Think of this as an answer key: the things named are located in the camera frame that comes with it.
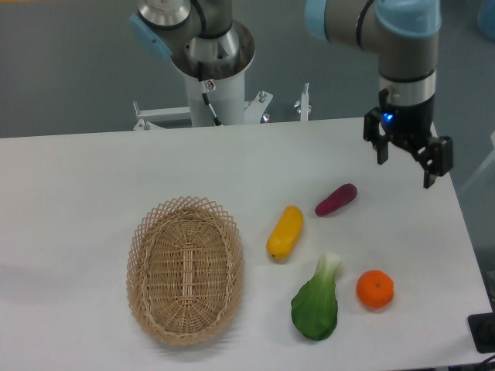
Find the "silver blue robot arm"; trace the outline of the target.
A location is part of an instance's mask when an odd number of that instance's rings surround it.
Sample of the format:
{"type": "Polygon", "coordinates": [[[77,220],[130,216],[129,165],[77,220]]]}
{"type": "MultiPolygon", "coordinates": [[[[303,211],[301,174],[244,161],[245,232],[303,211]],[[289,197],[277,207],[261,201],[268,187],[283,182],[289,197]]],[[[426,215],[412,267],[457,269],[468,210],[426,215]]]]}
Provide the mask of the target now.
{"type": "MultiPolygon", "coordinates": [[[[388,145],[410,153],[423,186],[453,166],[452,139],[435,137],[433,121],[439,30],[437,1],[308,1],[307,30],[316,38],[377,55],[379,104],[364,116],[365,141],[379,163],[388,145]]],[[[140,1],[130,16],[135,38],[183,75],[196,127],[258,122],[244,104],[244,74],[254,39],[234,20],[229,1],[140,1]]]]}

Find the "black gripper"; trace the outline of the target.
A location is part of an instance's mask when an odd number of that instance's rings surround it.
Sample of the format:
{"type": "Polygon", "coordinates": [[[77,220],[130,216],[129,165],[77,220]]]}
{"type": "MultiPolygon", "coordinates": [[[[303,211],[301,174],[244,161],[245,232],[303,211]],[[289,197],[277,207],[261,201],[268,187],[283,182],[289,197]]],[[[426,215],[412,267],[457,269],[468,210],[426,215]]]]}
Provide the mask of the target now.
{"type": "Polygon", "coordinates": [[[380,90],[378,96],[379,108],[364,115],[363,139],[372,144],[379,165],[388,160],[389,140],[405,151],[416,151],[415,160],[424,170],[423,187],[429,189],[453,167],[452,138],[435,138],[431,133],[435,96],[412,106],[389,103],[391,92],[387,88],[380,90]],[[386,134],[380,133],[381,126],[386,134]]]}

